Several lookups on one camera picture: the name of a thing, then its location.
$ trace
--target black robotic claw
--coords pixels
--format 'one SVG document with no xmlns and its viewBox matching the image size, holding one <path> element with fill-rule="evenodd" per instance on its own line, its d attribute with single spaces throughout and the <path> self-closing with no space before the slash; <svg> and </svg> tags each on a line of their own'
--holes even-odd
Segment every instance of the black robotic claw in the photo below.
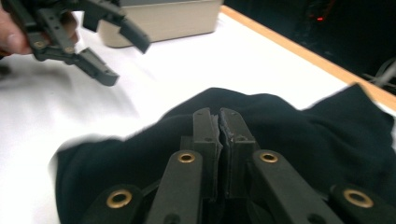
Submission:
<svg viewBox="0 0 396 224">
<path fill-rule="evenodd" d="M 121 9 L 107 0 L 1 0 L 5 11 L 27 36 L 39 61 L 47 59 L 74 64 L 106 86 L 112 86 L 118 75 L 111 71 L 90 49 L 76 53 L 60 19 L 67 11 L 84 11 L 83 27 L 96 32 L 100 20 L 120 27 L 120 34 L 143 53 L 149 48 L 149 38 Z"/>
</svg>

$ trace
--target white tabletop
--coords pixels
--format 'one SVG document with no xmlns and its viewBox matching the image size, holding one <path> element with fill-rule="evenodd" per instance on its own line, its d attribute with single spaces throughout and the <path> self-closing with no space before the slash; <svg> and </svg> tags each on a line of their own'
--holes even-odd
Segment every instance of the white tabletop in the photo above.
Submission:
<svg viewBox="0 0 396 224">
<path fill-rule="evenodd" d="M 347 86 L 221 13 L 215 33 L 153 43 L 144 55 L 78 31 L 78 49 L 120 75 L 115 86 L 31 55 L 0 61 L 0 223 L 59 223 L 49 164 L 72 139 L 130 136 L 210 87 L 271 93 L 304 109 Z"/>
</svg>

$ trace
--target human hand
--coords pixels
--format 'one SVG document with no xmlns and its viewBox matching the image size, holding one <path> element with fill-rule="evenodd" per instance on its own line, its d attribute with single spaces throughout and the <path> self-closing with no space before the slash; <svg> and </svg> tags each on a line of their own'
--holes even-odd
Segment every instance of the human hand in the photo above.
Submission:
<svg viewBox="0 0 396 224">
<path fill-rule="evenodd" d="M 61 24 L 64 26 L 73 43 L 77 43 L 78 35 L 76 28 L 78 24 L 71 12 L 64 13 L 61 18 Z M 30 54 L 32 50 L 22 30 L 14 23 L 9 13 L 5 12 L 0 5 L 0 57 L 14 53 Z"/>
</svg>

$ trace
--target gray box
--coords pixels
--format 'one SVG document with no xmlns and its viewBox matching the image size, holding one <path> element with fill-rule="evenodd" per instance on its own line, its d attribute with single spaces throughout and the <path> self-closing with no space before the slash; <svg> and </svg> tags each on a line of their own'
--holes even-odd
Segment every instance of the gray box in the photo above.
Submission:
<svg viewBox="0 0 396 224">
<path fill-rule="evenodd" d="M 126 17 L 140 27 L 151 42 L 212 33 L 222 0 L 121 0 Z M 132 46 L 119 27 L 100 21 L 98 34 L 112 48 Z"/>
</svg>

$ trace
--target black cloth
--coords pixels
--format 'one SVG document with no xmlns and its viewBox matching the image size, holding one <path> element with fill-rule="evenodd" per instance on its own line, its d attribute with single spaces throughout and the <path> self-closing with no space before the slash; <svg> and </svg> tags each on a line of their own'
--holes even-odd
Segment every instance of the black cloth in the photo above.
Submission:
<svg viewBox="0 0 396 224">
<path fill-rule="evenodd" d="M 144 188 L 161 178 L 180 137 L 192 136 L 192 113 L 209 107 L 238 111 L 263 149 L 281 153 L 313 187 L 327 193 L 350 183 L 396 205 L 394 118 L 359 85 L 300 111 L 270 94 L 208 89 L 178 105 L 126 141 L 107 139 L 60 150 L 56 203 L 62 223 L 78 223 L 93 200 L 118 184 Z"/>
</svg>

